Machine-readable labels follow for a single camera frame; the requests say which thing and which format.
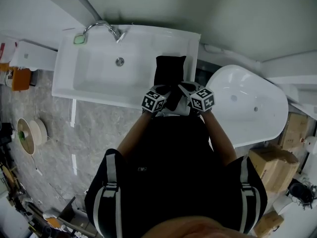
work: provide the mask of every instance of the backpack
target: backpack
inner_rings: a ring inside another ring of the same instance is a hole
[[[97,231],[105,238],[122,238],[121,222],[121,189],[117,184],[117,169],[115,152],[106,153],[106,177],[102,188],[99,189],[93,209],[93,220]],[[240,232],[247,234],[258,222],[261,210],[261,198],[258,189],[248,183],[248,155],[241,162],[240,182],[242,198],[242,217]],[[256,200],[256,206],[250,206],[250,198]],[[255,210],[254,220],[246,225],[248,212]]]

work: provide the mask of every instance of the drain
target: drain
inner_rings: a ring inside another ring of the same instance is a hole
[[[123,58],[117,58],[117,60],[115,61],[115,64],[117,65],[117,66],[123,66],[123,64],[124,64],[124,59]]]
[[[233,101],[233,102],[236,102],[238,100],[238,97],[236,95],[231,95],[230,99]]]

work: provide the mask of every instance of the chrome faucet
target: chrome faucet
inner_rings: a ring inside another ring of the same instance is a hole
[[[87,35],[87,32],[89,31],[89,29],[91,29],[92,27],[94,26],[106,26],[108,29],[109,29],[109,32],[114,36],[115,40],[119,40],[120,37],[121,37],[121,32],[119,29],[115,29],[113,26],[111,26],[107,21],[104,21],[104,20],[100,20],[100,21],[97,21],[96,23],[90,25],[90,26],[87,26],[83,32],[83,35],[86,37]]]

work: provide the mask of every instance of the sink basin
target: sink basin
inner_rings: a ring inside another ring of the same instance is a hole
[[[281,89],[237,65],[219,69],[207,83],[212,112],[234,147],[276,138],[284,129],[288,102]]]
[[[154,84],[156,57],[161,55],[187,56],[184,80],[194,81],[199,34],[138,25],[118,28],[126,31],[119,43],[104,26],[90,29],[82,45],[73,40],[83,29],[64,32],[53,96],[140,109],[144,94]]]

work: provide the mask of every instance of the skin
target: skin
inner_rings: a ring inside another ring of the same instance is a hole
[[[192,216],[168,220],[150,229],[142,238],[253,238],[224,228],[217,221]]]
[[[144,135],[151,121],[152,113],[145,111],[136,121],[117,150],[128,160]],[[201,114],[207,127],[211,144],[224,166],[237,159],[234,148],[211,111]],[[162,222],[150,229],[142,238],[246,238],[250,237],[235,230],[224,228],[217,221],[190,216]]]

